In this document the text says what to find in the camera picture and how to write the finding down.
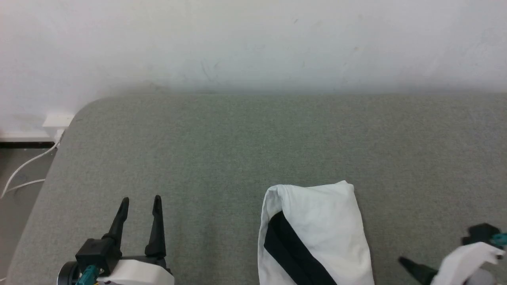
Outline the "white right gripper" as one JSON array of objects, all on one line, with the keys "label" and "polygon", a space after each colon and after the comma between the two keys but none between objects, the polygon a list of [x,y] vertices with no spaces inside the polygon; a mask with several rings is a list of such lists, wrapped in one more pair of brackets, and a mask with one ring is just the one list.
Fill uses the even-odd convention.
[{"label": "white right gripper", "polygon": [[485,242],[463,245],[448,254],[439,270],[400,256],[398,262],[421,285],[463,285],[485,263],[498,264],[505,251]]}]

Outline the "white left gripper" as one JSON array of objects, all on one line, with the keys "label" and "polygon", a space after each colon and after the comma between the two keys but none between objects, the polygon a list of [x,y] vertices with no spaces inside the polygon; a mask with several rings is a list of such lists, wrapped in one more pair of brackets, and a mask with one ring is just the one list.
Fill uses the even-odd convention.
[{"label": "white left gripper", "polygon": [[[124,197],[104,239],[121,248],[124,223],[128,217],[129,197]],[[166,264],[166,242],[160,195],[154,197],[153,222],[145,256],[121,258],[108,274],[100,274],[98,285],[174,285],[175,278]]]}]

